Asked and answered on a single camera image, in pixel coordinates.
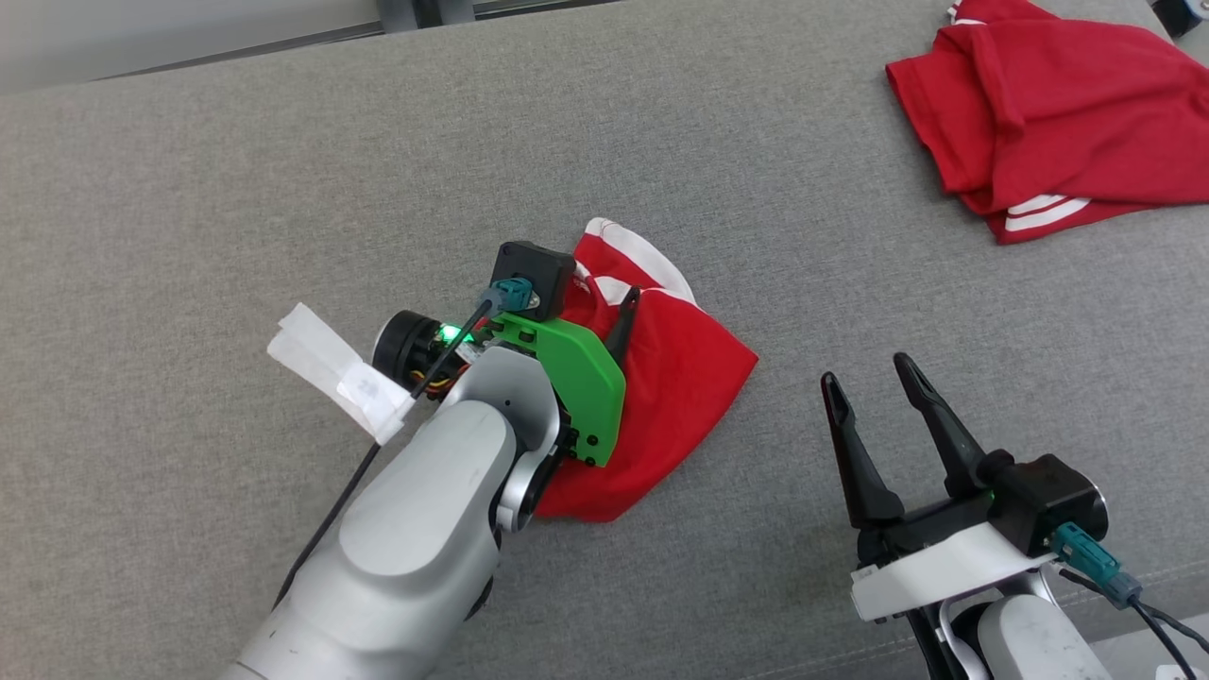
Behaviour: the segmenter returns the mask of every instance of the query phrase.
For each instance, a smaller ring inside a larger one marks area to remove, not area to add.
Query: teal connector
[[[533,299],[533,284],[526,278],[503,278],[492,281],[491,287],[503,294],[499,311],[523,312]]]
[[[1121,561],[1077,524],[1068,521],[1059,526],[1049,537],[1049,549],[1059,561],[1082,571],[1099,586],[1117,609],[1128,607],[1132,599],[1141,595],[1141,583],[1121,571]]]

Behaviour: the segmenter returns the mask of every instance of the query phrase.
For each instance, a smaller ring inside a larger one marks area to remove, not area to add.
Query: red cloth
[[[654,246],[604,219],[589,223],[562,318],[604,339],[630,286],[642,296],[625,356],[625,404],[604,467],[567,460],[537,514],[612,521],[705,439],[739,396],[757,357],[696,306],[679,270]]]
[[[932,52],[886,67],[944,190],[1017,243],[1209,201],[1209,70],[1136,27],[965,0]]]

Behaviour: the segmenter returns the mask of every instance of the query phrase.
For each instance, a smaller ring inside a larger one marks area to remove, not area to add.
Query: white tape
[[[303,304],[279,323],[268,356],[336,402],[378,444],[403,428],[415,405],[406,390],[369,365]]]

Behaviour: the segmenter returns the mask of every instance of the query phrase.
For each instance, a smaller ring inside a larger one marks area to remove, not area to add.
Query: gray fabric surface
[[[436,678],[922,676],[849,603],[817,390],[937,500],[898,350],[988,446],[1098,480],[1156,605],[1209,609],[1209,212],[996,247],[881,70],[947,4],[632,0],[0,99],[0,678],[216,675],[368,444],[265,355],[277,319],[306,301],[364,352],[596,215],[760,363],[620,520],[510,537]],[[1059,592],[1093,639],[1138,628]]]

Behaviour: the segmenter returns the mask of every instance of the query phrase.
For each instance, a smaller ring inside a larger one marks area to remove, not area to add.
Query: black cable
[[[1192,672],[1192,667],[1188,665],[1187,659],[1184,658],[1184,655],[1180,652],[1180,647],[1175,646],[1170,635],[1168,635],[1167,632],[1163,630],[1163,627],[1155,621],[1155,617],[1146,611],[1146,607],[1143,606],[1141,601],[1139,601],[1136,597],[1129,598],[1129,606],[1134,607],[1138,616],[1140,616],[1141,620],[1146,622],[1146,626],[1150,626],[1150,629],[1155,632],[1155,636],[1158,638],[1158,641],[1163,642],[1163,646],[1167,647],[1167,652],[1172,655],[1175,663],[1180,664],[1180,670],[1184,672],[1184,676],[1188,680],[1196,680],[1197,674]]]
[[[479,304],[479,309],[474,310],[474,313],[470,315],[470,318],[468,318],[467,322],[462,325],[462,329],[457,332],[457,335],[453,336],[453,340],[451,340],[449,345],[445,345],[445,351],[442,351],[441,355],[436,357],[436,361],[433,362],[433,365],[428,367],[428,371],[424,374],[424,379],[421,380],[420,384],[416,385],[416,387],[411,391],[412,399],[418,399],[424,394],[424,390],[427,390],[428,386],[433,382],[433,380],[436,378],[436,374],[442,368],[445,368],[445,362],[447,362],[450,359],[450,356],[453,355],[453,350],[457,350],[457,346],[462,344],[462,340],[465,340],[465,336],[469,335],[470,332],[474,329],[474,324],[479,323],[482,319],[482,317],[491,311],[491,307],[493,306],[496,306],[496,302],[493,302],[492,300],[484,300],[482,302]]]
[[[1143,604],[1141,606],[1146,607],[1146,611],[1149,611],[1151,616],[1170,626],[1180,635],[1192,639],[1196,644],[1201,645],[1201,649],[1204,650],[1207,655],[1209,655],[1209,640],[1205,640],[1204,635],[1188,628],[1187,626],[1181,623],[1180,620],[1167,613],[1165,611],[1157,610],[1147,604]]]
[[[470,330],[474,329],[474,325],[479,323],[479,321],[481,321],[482,317],[488,311],[491,311],[493,306],[496,306],[496,302],[492,300],[484,300],[482,302],[479,304],[479,309],[476,309],[474,313],[470,315],[470,318],[467,319],[465,324],[462,325],[462,329],[458,330],[458,334],[453,336],[453,340],[450,341],[447,345],[445,345],[445,350],[441,352],[439,357],[436,357],[436,361],[433,362],[433,365],[429,367],[424,379],[421,380],[420,384],[416,385],[415,390],[411,391],[412,399],[418,399],[424,393],[424,390],[428,388],[428,386],[433,382],[433,379],[436,376],[436,373],[441,368],[444,368],[445,362],[447,362],[450,356],[453,355],[453,350],[456,350],[457,346],[461,345],[463,340],[465,340],[465,336],[470,334]],[[382,446],[375,443],[372,446],[370,446],[370,450],[366,451],[365,457],[361,459],[361,465],[357,466],[357,472],[354,472],[353,477],[348,479],[348,484],[345,485],[345,490],[340,492],[340,497],[336,499],[335,505],[332,505],[331,509],[328,511],[328,517],[323,518],[323,523],[319,524],[319,529],[317,529],[314,535],[311,536],[311,540],[307,541],[306,547],[302,548],[302,552],[299,553],[299,557],[294,560],[294,564],[290,566],[289,574],[285,575],[285,582],[282,583],[282,589],[277,592],[277,600],[273,601],[273,609],[277,609],[277,605],[282,604],[282,600],[285,599],[285,593],[290,592],[290,586],[294,584],[294,577],[297,576],[299,569],[302,566],[302,563],[305,563],[307,558],[311,557],[311,553],[314,552],[316,546],[318,546],[319,541],[323,540],[324,534],[326,534],[328,530],[331,529],[331,523],[336,521],[336,518],[340,517],[340,511],[345,508],[345,503],[348,502],[348,499],[353,495],[353,491],[357,490],[357,486],[361,483],[361,478],[365,477],[365,472],[369,471],[370,463],[374,462],[374,459],[377,457],[377,454],[381,450]]]
[[[1069,569],[1062,569],[1062,570],[1059,570],[1058,571],[1058,576],[1062,576],[1063,578],[1065,578],[1065,580],[1068,580],[1068,581],[1070,581],[1072,583],[1078,583],[1080,586],[1087,588],[1088,590],[1092,590],[1093,593],[1095,593],[1098,595],[1103,595],[1104,594],[1103,592],[1100,592],[1100,588],[1095,583],[1093,583],[1089,578],[1087,578],[1086,576],[1082,576],[1080,574],[1075,574],[1074,571],[1071,571]],[[1161,610],[1158,607],[1147,605],[1146,603],[1143,603],[1143,601],[1139,601],[1138,604],[1140,604],[1143,607],[1146,609],[1146,613],[1149,613],[1149,615],[1153,616],[1155,618],[1162,621],[1163,623],[1170,626],[1172,629],[1175,630],[1176,633],[1179,633],[1180,635],[1184,635],[1185,638],[1191,639],[1197,645],[1201,645],[1201,649],[1204,650],[1204,652],[1207,655],[1209,655],[1209,640],[1205,640],[1204,635],[1202,635],[1201,633],[1197,633],[1192,628],[1188,628],[1182,622],[1180,622],[1180,620],[1175,618],[1174,616],[1167,613],[1165,611],[1163,611],[1163,610]]]
[[[282,604],[282,600],[285,598],[285,593],[290,592],[290,586],[294,584],[294,577],[297,575],[299,567],[301,567],[302,563],[311,557],[314,547],[319,544],[319,540],[323,538],[323,535],[331,528],[331,523],[336,521],[336,517],[340,515],[340,511],[345,507],[345,503],[348,502],[348,497],[353,495],[353,491],[357,490],[357,485],[360,484],[361,477],[365,477],[365,471],[370,468],[370,463],[374,462],[374,459],[381,450],[382,446],[375,442],[374,445],[370,446],[370,450],[365,454],[365,457],[361,459],[361,465],[357,466],[357,472],[353,473],[348,484],[345,485],[345,490],[340,492],[340,497],[336,499],[336,503],[331,506],[330,511],[328,511],[328,517],[323,518],[323,523],[319,524],[319,529],[317,529],[314,535],[311,536],[306,547],[302,548],[302,552],[299,553],[297,559],[295,559],[294,564],[290,566],[289,574],[285,575],[285,582],[282,583],[282,589],[277,592],[277,600],[273,601],[273,609],[277,609],[277,605]]]

